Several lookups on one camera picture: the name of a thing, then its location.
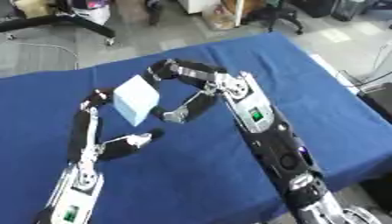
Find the table leg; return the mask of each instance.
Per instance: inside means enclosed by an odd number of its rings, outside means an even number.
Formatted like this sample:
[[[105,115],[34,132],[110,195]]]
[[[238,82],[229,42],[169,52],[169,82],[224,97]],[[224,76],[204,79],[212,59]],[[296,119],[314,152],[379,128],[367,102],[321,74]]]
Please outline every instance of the table leg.
[[[235,27],[238,27],[241,25],[241,18],[242,18],[242,11],[243,11],[243,5],[244,5],[244,0],[237,0],[237,4],[235,6]]]

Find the table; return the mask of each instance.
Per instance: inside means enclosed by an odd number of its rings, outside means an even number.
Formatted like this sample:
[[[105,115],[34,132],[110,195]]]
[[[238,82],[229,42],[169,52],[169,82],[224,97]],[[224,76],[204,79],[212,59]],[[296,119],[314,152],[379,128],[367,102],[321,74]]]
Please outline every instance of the table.
[[[77,71],[0,80],[2,223],[29,223],[62,169],[71,121],[93,88],[113,87],[153,62],[181,58],[256,75],[339,190],[392,167],[392,128],[327,71],[278,33],[171,50]],[[164,82],[162,105],[175,109],[194,88]],[[154,117],[132,128],[111,107],[102,139],[164,128],[141,153],[105,164],[93,223],[252,223],[284,211],[282,201],[218,103],[186,125]]]

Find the chair wheel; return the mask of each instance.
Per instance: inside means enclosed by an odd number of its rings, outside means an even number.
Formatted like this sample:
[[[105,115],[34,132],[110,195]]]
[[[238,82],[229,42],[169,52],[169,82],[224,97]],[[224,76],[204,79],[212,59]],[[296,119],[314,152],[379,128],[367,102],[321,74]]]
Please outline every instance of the chair wheel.
[[[105,40],[105,46],[112,46],[115,43],[115,39],[114,38],[107,38]]]
[[[11,34],[11,33],[7,33],[6,36],[7,36],[7,39],[8,39],[8,40],[14,40],[14,39],[17,38],[17,37],[15,37],[15,36],[14,36],[13,34]]]

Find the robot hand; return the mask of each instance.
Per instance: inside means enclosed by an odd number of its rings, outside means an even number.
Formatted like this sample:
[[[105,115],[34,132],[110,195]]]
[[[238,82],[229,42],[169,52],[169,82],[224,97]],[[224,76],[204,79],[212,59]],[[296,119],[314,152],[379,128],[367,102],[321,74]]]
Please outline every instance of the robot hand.
[[[155,108],[153,115],[164,122],[189,122],[210,108],[215,97],[221,97],[244,142],[298,224],[381,224],[365,209],[340,207],[310,152],[251,73],[233,77],[226,69],[168,59],[150,67],[146,76],[155,77],[157,85],[167,74],[200,91],[174,111]]]
[[[111,102],[112,93],[113,89],[96,89],[80,104],[73,118],[67,151],[68,167],[34,223],[88,223],[104,182],[95,163],[126,157],[163,135],[162,130],[154,129],[142,135],[121,136],[98,143],[102,119],[97,108]]]

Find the white box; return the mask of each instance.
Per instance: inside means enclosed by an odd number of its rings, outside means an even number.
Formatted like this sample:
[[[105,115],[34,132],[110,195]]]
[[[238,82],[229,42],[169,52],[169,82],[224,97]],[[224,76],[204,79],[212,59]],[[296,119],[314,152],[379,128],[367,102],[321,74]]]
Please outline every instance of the white box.
[[[144,121],[158,102],[159,93],[140,75],[117,87],[113,96],[115,109],[133,126]]]
[[[202,12],[206,7],[218,4],[221,0],[178,0],[188,14]]]

